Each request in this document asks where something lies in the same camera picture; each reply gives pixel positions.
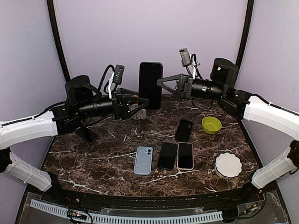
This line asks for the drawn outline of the purple-edged black smartphone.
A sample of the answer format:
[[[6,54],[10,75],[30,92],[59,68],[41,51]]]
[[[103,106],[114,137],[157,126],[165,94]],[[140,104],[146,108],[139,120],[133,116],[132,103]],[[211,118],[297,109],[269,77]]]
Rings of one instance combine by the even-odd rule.
[[[162,144],[157,167],[164,170],[173,170],[177,155],[177,144],[164,142]]]

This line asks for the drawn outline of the light blue phone case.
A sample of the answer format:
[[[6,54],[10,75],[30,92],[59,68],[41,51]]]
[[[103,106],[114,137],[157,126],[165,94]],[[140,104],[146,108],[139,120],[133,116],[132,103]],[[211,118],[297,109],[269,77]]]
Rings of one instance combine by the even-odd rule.
[[[137,175],[150,175],[152,168],[152,158],[152,147],[138,147],[135,157],[134,173]]]

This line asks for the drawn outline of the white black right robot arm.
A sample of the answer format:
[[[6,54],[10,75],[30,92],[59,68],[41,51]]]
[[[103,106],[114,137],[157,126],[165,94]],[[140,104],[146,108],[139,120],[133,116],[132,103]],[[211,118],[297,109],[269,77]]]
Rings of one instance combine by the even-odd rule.
[[[224,58],[216,58],[209,80],[179,74],[160,78],[157,85],[183,99],[215,100],[227,114],[269,126],[293,138],[290,146],[277,158],[255,171],[250,183],[239,191],[238,198],[249,202],[256,189],[299,167],[299,114],[275,105],[258,94],[235,89],[238,66]]]

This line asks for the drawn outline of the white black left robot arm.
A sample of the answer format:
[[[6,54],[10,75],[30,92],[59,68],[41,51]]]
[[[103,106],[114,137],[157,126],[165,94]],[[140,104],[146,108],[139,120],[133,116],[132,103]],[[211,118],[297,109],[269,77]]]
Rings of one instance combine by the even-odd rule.
[[[67,82],[65,90],[65,101],[49,106],[40,114],[0,124],[1,173],[47,192],[55,203],[66,200],[66,193],[59,188],[55,175],[25,162],[10,147],[28,140],[72,133],[82,127],[87,118],[112,114],[115,119],[129,119],[149,104],[149,100],[138,97],[137,92],[123,88],[111,96],[103,96],[90,84],[87,75]]]

